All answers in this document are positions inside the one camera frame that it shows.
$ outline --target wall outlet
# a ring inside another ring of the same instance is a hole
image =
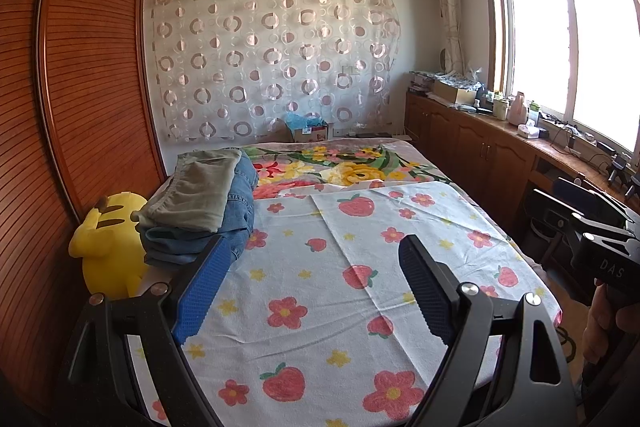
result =
[[[351,129],[336,129],[334,127],[334,138],[344,138],[351,132]]]

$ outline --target jar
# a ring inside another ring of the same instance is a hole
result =
[[[494,100],[494,117],[498,120],[507,120],[507,110],[509,109],[509,100],[500,98]]]

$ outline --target strawberry print sheet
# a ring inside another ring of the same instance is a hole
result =
[[[511,299],[532,291],[558,318],[542,281],[454,187],[370,183],[255,201],[244,254],[182,346],[224,425],[382,427],[412,413],[446,347],[399,267],[407,234],[460,281]],[[491,378],[499,343],[490,339],[478,384]],[[139,339],[130,347],[149,414],[168,425]]]

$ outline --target pikachu plush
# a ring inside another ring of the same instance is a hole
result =
[[[110,299],[136,295],[147,266],[130,216],[145,203],[132,192],[102,198],[76,229],[69,255],[82,257],[84,283],[91,293],[104,293]]]

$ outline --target wooden cabinet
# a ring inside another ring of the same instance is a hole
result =
[[[508,135],[505,139],[498,132],[494,132],[484,155],[486,173],[478,203],[496,223],[509,230],[520,206],[535,155],[526,145]]]
[[[415,147],[509,230],[529,179],[534,150],[508,128],[428,98],[409,94],[406,108],[405,126]]]
[[[458,128],[450,111],[435,109],[428,116],[429,130],[425,137],[424,150],[428,159],[450,175],[453,166],[451,152],[455,149]]]
[[[489,146],[489,135],[482,126],[471,126],[465,121],[458,124],[458,140],[451,152],[450,177],[478,202],[484,187],[485,154]]]

